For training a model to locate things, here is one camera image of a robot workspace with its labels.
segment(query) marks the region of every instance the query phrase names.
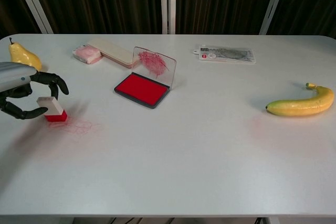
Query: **pink eraser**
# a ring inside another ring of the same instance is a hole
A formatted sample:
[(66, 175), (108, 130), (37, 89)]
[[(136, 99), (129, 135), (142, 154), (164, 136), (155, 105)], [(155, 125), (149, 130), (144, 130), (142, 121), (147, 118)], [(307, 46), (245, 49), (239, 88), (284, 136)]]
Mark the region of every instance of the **pink eraser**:
[(36, 102), (40, 107), (48, 108), (44, 116), (49, 122), (64, 122), (67, 119), (67, 113), (55, 97), (39, 97)]
[(78, 47), (72, 52), (73, 56), (86, 64), (93, 64), (102, 58), (99, 49), (91, 46)]

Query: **white table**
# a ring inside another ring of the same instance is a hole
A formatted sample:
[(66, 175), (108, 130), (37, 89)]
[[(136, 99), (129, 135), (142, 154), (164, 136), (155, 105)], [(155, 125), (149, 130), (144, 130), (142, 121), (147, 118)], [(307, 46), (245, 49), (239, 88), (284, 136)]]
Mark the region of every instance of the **white table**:
[[(336, 42), (320, 36), (13, 35), (63, 77), (72, 124), (0, 113), (0, 215), (336, 216), (336, 105), (320, 115), (266, 113), (277, 99), (336, 91)], [(177, 60), (154, 109), (113, 92), (130, 70), (71, 51), (91, 38)], [(0, 61), (9, 60), (8, 38)], [(248, 47), (255, 65), (200, 62), (197, 44)], [(25, 110), (48, 96), (33, 83)]]

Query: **pear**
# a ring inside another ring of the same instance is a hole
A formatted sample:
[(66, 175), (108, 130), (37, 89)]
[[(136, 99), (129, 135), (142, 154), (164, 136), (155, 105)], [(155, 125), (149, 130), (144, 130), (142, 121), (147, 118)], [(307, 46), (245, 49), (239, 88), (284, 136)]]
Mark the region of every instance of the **pear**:
[(10, 58), (12, 62), (22, 63), (34, 67), (37, 71), (40, 71), (42, 64), (36, 54), (29, 52), (21, 44), (12, 42), (12, 38), (9, 38), (10, 45), (8, 46), (10, 52)]

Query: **robotic hand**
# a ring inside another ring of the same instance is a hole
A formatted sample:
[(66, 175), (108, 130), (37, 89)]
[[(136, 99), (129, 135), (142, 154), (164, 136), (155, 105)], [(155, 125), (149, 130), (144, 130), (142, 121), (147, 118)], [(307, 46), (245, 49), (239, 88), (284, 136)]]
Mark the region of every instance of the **robotic hand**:
[(64, 94), (69, 94), (64, 80), (54, 73), (38, 72), (35, 68), (21, 63), (0, 62), (0, 109), (17, 119), (31, 119), (45, 113), (48, 110), (46, 107), (23, 111), (6, 101), (7, 97), (21, 98), (30, 95), (33, 92), (29, 84), (31, 81), (48, 85), (51, 96), (56, 99), (58, 87)]

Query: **clear plastic lid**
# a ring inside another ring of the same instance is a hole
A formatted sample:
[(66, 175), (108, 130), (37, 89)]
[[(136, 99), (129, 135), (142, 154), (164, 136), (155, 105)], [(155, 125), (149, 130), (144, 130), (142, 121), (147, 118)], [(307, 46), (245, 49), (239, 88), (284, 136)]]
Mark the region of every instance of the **clear plastic lid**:
[(174, 80), (176, 60), (158, 52), (135, 47), (132, 72), (164, 84), (171, 89)]

